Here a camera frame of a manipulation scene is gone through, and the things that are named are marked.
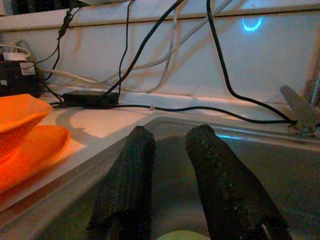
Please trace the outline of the black power adapter brick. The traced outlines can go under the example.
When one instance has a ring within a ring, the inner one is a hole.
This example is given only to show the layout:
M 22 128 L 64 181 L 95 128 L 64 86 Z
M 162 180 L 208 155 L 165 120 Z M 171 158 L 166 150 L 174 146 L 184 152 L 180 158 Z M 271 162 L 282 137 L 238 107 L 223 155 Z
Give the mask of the black power adapter brick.
M 119 94 L 103 91 L 75 90 L 62 95 L 66 107 L 82 107 L 86 109 L 110 109 L 119 103 Z

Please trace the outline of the pale green dish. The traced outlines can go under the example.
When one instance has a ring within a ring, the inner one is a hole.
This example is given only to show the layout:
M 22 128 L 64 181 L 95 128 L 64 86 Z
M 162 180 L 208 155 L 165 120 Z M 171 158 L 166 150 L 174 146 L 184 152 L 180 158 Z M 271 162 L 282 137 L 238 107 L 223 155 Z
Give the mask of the pale green dish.
M 190 230 L 176 230 L 166 233 L 156 240 L 211 240 L 208 236 L 190 231 Z

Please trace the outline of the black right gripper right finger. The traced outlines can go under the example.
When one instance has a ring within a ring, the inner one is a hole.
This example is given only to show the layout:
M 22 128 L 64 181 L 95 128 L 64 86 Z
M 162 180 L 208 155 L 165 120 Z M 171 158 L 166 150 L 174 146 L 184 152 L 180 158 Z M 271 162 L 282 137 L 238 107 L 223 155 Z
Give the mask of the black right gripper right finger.
M 260 180 L 207 124 L 190 129 L 185 149 L 213 240 L 293 240 Z

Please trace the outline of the black box with labels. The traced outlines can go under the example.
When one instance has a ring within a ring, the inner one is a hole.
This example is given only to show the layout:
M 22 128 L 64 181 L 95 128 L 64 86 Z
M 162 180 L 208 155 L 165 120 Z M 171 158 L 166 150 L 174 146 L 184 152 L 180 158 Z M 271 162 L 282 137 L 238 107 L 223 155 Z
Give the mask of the black box with labels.
M 0 61 L 0 97 L 29 94 L 41 96 L 40 80 L 32 62 Z

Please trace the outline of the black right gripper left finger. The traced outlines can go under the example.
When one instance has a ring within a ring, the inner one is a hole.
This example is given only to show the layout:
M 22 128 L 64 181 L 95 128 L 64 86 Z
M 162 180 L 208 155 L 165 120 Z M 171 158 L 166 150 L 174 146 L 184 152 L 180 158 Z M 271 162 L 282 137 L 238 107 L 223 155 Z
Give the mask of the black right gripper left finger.
M 150 240 L 156 142 L 143 126 L 126 138 L 100 183 L 87 240 Z

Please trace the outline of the orange plate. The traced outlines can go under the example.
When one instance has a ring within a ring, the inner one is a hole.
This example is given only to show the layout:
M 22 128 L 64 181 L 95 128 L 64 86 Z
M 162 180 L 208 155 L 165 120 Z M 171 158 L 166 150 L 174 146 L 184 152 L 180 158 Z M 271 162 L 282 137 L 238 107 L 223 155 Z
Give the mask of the orange plate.
M 70 131 L 62 126 L 36 126 L 19 147 L 0 157 L 0 193 L 46 169 L 70 139 Z

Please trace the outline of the steel gooseneck faucet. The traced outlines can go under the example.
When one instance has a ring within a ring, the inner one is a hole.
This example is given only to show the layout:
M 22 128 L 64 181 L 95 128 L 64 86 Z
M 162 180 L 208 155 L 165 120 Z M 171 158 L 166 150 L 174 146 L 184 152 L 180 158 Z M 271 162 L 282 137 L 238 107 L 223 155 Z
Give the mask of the steel gooseneck faucet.
M 310 101 L 300 96 L 288 85 L 280 88 L 282 96 L 297 117 L 296 123 L 288 127 L 290 133 L 302 136 L 316 135 L 317 125 L 320 124 L 320 53 L 316 58 L 313 79 L 314 85 L 311 89 Z

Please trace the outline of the orange bowl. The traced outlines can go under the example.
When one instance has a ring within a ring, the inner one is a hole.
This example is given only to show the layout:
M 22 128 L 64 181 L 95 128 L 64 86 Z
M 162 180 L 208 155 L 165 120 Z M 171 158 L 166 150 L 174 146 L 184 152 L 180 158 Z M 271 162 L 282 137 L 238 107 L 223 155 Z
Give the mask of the orange bowl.
M 0 163 L 14 154 L 52 110 L 49 103 L 30 94 L 0 97 Z

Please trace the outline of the steel kitchen sink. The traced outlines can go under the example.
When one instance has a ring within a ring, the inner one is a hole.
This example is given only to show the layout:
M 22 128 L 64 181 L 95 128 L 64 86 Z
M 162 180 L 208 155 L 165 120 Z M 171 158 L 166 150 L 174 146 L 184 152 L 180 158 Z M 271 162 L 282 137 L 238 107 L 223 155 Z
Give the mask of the steel kitchen sink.
M 154 136 L 151 236 L 174 231 L 209 237 L 195 172 L 185 149 L 196 121 L 160 117 L 146 123 Z M 212 124 L 219 138 L 257 176 L 296 240 L 320 240 L 320 138 Z M 84 240 L 89 238 L 103 177 L 126 138 L 31 196 L 0 213 L 0 240 Z

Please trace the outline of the white plug adapter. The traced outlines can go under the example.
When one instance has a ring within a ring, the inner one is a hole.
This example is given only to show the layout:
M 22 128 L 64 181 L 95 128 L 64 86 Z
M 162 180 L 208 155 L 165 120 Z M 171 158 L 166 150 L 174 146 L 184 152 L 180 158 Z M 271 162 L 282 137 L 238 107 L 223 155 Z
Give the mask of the white plug adapter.
M 4 52 L 3 59 L 5 61 L 26 62 L 28 60 L 28 56 L 21 52 Z

